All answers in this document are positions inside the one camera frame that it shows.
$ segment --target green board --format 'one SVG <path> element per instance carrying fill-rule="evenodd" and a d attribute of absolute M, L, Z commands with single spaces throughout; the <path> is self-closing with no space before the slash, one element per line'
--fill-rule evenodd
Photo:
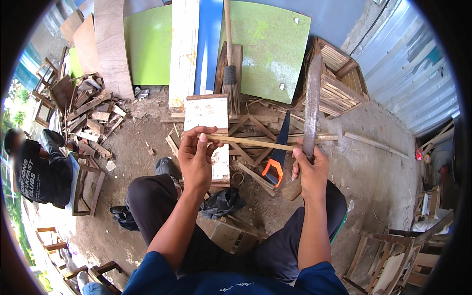
<path fill-rule="evenodd" d="M 230 1 L 231 40 L 243 46 L 241 93 L 291 103 L 311 18 L 277 7 Z M 226 40 L 221 24 L 220 43 Z"/>
<path fill-rule="evenodd" d="M 134 85 L 169 85 L 172 5 L 125 18 L 125 44 Z"/>
<path fill-rule="evenodd" d="M 71 78 L 77 78 L 82 76 L 82 67 L 80 66 L 79 56 L 77 55 L 76 47 L 69 49 L 69 76 Z"/>

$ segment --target gray shoe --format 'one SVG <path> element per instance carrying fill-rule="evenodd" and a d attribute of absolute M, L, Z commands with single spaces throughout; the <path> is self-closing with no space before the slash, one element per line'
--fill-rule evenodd
<path fill-rule="evenodd" d="M 178 168 L 167 157 L 162 157 L 156 161 L 156 164 L 154 165 L 154 174 L 169 174 L 177 180 L 182 179 L 182 175 L 180 174 Z"/>

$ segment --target man sitting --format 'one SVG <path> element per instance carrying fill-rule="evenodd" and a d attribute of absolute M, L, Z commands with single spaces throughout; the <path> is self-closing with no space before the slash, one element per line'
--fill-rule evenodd
<path fill-rule="evenodd" d="M 75 152 L 78 147 L 48 129 L 41 132 L 40 142 L 26 139 L 21 128 L 10 129 L 5 134 L 4 149 L 13 159 L 17 188 L 31 202 L 65 208 L 70 200 L 72 168 L 59 147 Z"/>

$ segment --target dark pants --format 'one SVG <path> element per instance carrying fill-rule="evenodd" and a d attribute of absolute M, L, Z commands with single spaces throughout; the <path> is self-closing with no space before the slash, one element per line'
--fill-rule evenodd
<path fill-rule="evenodd" d="M 174 209 L 177 203 L 177 191 L 167 174 L 143 176 L 133 180 L 129 186 L 126 202 L 144 241 L 149 246 Z M 300 273 L 297 255 L 304 213 L 304 207 L 298 208 L 281 230 L 246 254 L 225 252 L 212 242 L 198 225 L 195 225 L 177 276 L 200 271 L 234 271 L 291 282 Z M 327 213 L 328 233 L 331 238 L 346 213 L 346 200 L 329 181 Z"/>
<path fill-rule="evenodd" d="M 59 147 L 65 147 L 67 142 L 59 133 L 49 129 L 43 129 L 39 143 L 49 154 L 49 169 L 55 179 L 55 182 L 51 184 L 55 188 L 55 196 L 52 203 L 56 207 L 63 208 L 70 200 L 72 170 L 69 159 L 64 156 Z"/>

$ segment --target black plastic bag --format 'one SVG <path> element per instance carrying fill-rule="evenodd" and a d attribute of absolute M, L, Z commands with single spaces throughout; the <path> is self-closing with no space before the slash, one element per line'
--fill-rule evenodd
<path fill-rule="evenodd" d="M 247 205 L 244 198 L 239 196 L 239 190 L 228 187 L 224 191 L 212 194 L 200 205 L 200 212 L 209 219 L 216 219 L 228 213 L 235 212 Z"/>
<path fill-rule="evenodd" d="M 128 206 L 110 207 L 110 213 L 113 214 L 113 219 L 116 220 L 122 227 L 127 230 L 139 231 L 135 219 L 131 215 Z"/>

